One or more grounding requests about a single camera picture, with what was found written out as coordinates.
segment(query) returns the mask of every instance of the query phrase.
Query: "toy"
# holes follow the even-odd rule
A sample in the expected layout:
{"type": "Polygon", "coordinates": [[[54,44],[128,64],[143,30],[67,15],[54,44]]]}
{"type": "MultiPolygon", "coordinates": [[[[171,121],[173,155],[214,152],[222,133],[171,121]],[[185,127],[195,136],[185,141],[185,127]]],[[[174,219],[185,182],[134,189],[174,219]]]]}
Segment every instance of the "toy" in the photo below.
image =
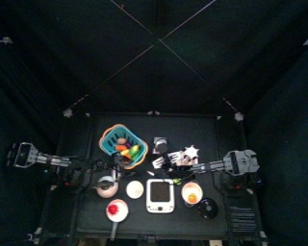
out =
{"type": "Polygon", "coordinates": [[[191,145],[190,147],[186,147],[185,151],[178,151],[163,155],[153,162],[154,168],[162,168],[162,166],[167,164],[171,165],[171,167],[194,166],[198,164],[198,151],[199,149],[195,149],[194,145],[191,145]]]}

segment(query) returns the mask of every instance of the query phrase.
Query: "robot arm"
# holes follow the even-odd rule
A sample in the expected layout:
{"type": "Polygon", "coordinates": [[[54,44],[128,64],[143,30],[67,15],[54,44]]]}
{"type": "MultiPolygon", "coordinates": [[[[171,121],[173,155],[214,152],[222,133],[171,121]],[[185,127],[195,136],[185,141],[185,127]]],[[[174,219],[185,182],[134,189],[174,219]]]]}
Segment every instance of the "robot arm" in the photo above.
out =
{"type": "Polygon", "coordinates": [[[223,157],[223,160],[195,164],[190,169],[190,171],[199,173],[207,171],[226,171],[233,176],[257,173],[258,170],[258,156],[253,150],[230,151],[223,157]]]}

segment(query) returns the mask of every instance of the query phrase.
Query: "red object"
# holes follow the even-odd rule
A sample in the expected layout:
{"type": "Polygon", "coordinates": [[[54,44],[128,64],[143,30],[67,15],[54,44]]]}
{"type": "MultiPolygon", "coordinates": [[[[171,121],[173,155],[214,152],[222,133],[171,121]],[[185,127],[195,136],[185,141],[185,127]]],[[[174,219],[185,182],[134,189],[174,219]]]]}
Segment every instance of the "red object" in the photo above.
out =
{"type": "Polygon", "coordinates": [[[108,206],[108,212],[115,215],[119,212],[119,206],[112,204],[108,206]]]}

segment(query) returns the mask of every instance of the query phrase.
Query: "white object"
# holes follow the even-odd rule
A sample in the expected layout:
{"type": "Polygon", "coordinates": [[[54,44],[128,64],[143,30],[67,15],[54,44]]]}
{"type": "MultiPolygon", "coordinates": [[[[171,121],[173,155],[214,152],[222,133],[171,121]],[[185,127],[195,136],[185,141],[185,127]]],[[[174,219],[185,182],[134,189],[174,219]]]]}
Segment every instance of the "white object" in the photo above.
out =
{"type": "Polygon", "coordinates": [[[182,189],[182,196],[189,207],[199,203],[203,197],[202,187],[197,182],[189,182],[182,189]]]}
{"type": "Polygon", "coordinates": [[[124,218],[128,215],[128,205],[123,200],[116,199],[110,203],[108,207],[107,207],[107,215],[108,215],[108,218],[114,221],[114,228],[112,228],[112,232],[111,232],[111,240],[114,241],[116,238],[119,222],[122,220],[124,220],[124,218]],[[116,205],[119,207],[119,211],[116,214],[111,214],[108,211],[108,207],[111,205],[116,205]]]}
{"type": "Polygon", "coordinates": [[[147,182],[147,209],[153,213],[169,213],[175,209],[175,188],[170,179],[147,182]]]}
{"type": "Polygon", "coordinates": [[[139,181],[132,181],[127,186],[127,194],[130,198],[138,199],[144,193],[144,186],[139,181]]]}
{"type": "Polygon", "coordinates": [[[223,241],[222,240],[211,240],[211,246],[223,246],[223,241]]]}
{"type": "Polygon", "coordinates": [[[245,115],[241,112],[235,113],[235,120],[237,121],[243,121],[245,120],[245,115]]]}
{"type": "Polygon", "coordinates": [[[107,186],[107,187],[96,187],[98,190],[98,194],[104,197],[104,198],[111,198],[112,196],[116,195],[118,191],[119,191],[119,183],[115,182],[112,176],[104,176],[103,178],[99,179],[98,181],[99,183],[104,183],[104,182],[114,182],[115,185],[114,186],[107,186]]]}

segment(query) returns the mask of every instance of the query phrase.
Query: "basket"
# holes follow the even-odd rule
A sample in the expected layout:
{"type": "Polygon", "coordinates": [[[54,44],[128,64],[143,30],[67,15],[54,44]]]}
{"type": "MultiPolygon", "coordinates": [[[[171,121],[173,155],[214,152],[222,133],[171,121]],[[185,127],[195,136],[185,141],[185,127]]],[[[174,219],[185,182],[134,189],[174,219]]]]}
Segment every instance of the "basket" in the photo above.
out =
{"type": "Polygon", "coordinates": [[[110,156],[118,152],[116,145],[118,139],[120,137],[124,137],[127,141],[131,143],[131,145],[138,144],[140,146],[139,157],[136,158],[136,160],[134,160],[132,163],[124,166],[124,169],[132,169],[146,159],[150,149],[148,144],[134,133],[131,133],[131,131],[127,129],[124,125],[118,124],[104,132],[103,136],[99,139],[99,147],[110,156]]]}

